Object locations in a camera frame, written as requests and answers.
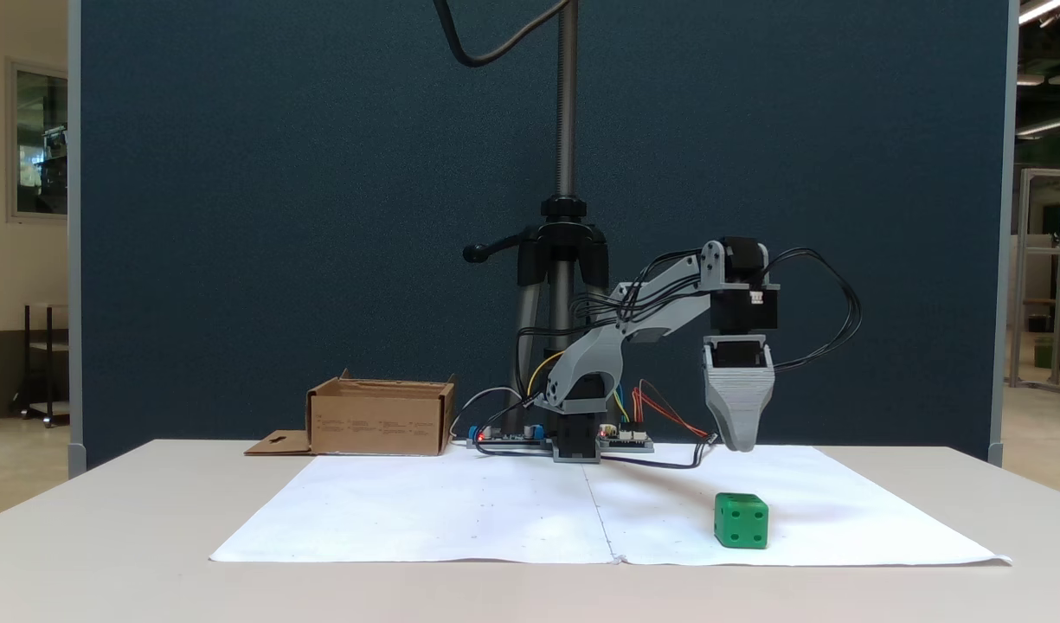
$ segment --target red wire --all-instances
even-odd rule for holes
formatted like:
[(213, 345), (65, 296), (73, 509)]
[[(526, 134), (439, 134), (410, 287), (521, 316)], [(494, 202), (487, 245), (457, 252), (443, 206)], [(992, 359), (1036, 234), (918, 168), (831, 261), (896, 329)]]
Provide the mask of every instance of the red wire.
[(649, 396), (644, 393), (644, 391), (640, 390), (641, 384), (648, 384), (649, 387), (652, 387), (653, 390), (656, 390), (656, 387), (653, 386), (652, 382), (649, 382), (646, 379), (641, 379), (639, 382), (637, 382), (637, 387), (634, 388), (632, 395), (634, 399), (635, 410), (637, 411), (637, 413), (640, 413), (640, 415), (639, 417), (635, 419), (635, 422), (644, 422), (644, 415), (643, 413), (641, 413), (641, 405), (648, 405), (653, 407), (653, 409), (655, 409), (657, 413), (664, 415), (664, 417), (667, 417), (669, 419), (669, 421), (672, 421), (674, 423), (678, 423), (678, 425), (683, 426), (685, 429), (691, 430), (691, 432), (693, 432), (694, 434), (700, 437), (707, 437), (706, 431), (700, 430), (699, 428), (689, 425), (689, 423), (684, 422), (684, 419), (681, 417), (679, 413), (676, 413), (676, 410), (672, 409), (671, 404), (668, 404), (668, 409), (671, 409), (671, 413), (669, 413), (667, 410), (665, 410), (664, 407), (657, 405), (655, 399), (649, 398)]

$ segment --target yellow wire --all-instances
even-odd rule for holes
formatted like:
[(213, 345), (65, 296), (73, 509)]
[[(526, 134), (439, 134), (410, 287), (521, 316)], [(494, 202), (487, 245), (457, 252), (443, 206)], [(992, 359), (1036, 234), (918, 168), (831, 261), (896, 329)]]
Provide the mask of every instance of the yellow wire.
[(561, 355), (564, 355), (563, 351), (558, 352), (556, 355), (552, 355), (552, 356), (546, 357), (545, 360), (542, 361), (540, 366), (537, 366), (537, 370), (533, 371), (533, 375), (530, 375), (530, 385), (526, 386), (526, 397), (527, 398), (529, 398), (530, 395), (533, 395), (533, 381), (537, 379), (537, 372), (541, 372), (542, 368), (545, 368), (545, 363), (549, 363), (550, 361), (552, 361), (552, 359), (556, 359)]
[(618, 398), (617, 391), (612, 391), (611, 394), (614, 394), (614, 402), (616, 402), (618, 404), (618, 408), (621, 409), (621, 417), (625, 417), (623, 422), (629, 422), (629, 413), (625, 412), (625, 407), (621, 406), (621, 398)]

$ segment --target window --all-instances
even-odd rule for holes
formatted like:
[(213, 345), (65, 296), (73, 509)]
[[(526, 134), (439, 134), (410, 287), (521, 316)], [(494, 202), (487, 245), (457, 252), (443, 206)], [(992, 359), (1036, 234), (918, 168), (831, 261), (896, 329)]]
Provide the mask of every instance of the window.
[(7, 219), (68, 216), (68, 79), (7, 60)]

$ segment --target tripod handle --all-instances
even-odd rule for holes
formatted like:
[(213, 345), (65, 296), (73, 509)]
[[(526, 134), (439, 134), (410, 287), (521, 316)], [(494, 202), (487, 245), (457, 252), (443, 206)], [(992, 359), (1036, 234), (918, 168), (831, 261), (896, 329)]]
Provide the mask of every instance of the tripod handle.
[(495, 252), (502, 251), (505, 248), (513, 248), (522, 241), (522, 236), (515, 233), (513, 236), (506, 236), (501, 241), (496, 241), (490, 245), (467, 245), (462, 251), (464, 261), (472, 264), (481, 264), (485, 262)]

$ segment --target orange wire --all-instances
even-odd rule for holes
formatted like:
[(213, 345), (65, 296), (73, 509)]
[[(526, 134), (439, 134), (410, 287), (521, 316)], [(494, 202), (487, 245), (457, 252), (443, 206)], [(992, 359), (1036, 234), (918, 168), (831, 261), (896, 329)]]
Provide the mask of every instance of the orange wire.
[[(641, 384), (646, 384), (649, 387), (653, 388), (653, 391), (656, 391), (656, 393), (660, 395), (660, 398), (664, 398), (664, 394), (660, 394), (660, 391), (657, 390), (657, 388), (656, 388), (655, 385), (653, 385), (652, 382), (649, 382), (646, 379), (640, 379), (637, 382), (637, 387), (635, 387), (634, 391), (633, 391), (634, 405), (635, 405), (635, 407), (637, 408), (638, 411), (640, 411), (640, 405), (644, 404), (644, 405), (651, 406), (651, 407), (653, 407), (653, 409), (655, 409), (657, 411), (657, 413), (660, 413), (661, 415), (664, 415), (664, 417), (669, 419), (669, 421), (672, 421), (674, 423), (678, 423), (678, 425), (683, 426), (685, 429), (691, 430), (691, 432), (693, 432), (696, 435), (707, 437), (707, 432), (706, 431), (701, 430), (699, 428), (695, 428), (695, 427), (689, 425), (689, 423), (684, 422), (684, 419), (681, 417), (679, 413), (676, 413), (676, 410), (673, 409), (673, 407), (671, 406), (671, 403), (668, 403), (667, 399), (665, 399), (665, 405), (668, 406), (668, 409), (671, 410), (671, 413), (669, 413), (669, 411), (665, 410), (665, 408), (661, 407), (660, 405), (657, 405), (656, 399), (653, 399), (653, 398), (649, 397), (649, 395), (647, 395), (644, 393), (644, 391), (641, 389)], [(641, 415), (641, 417), (642, 419), (639, 419), (639, 421), (637, 421), (637, 422), (643, 422), (643, 415)]]

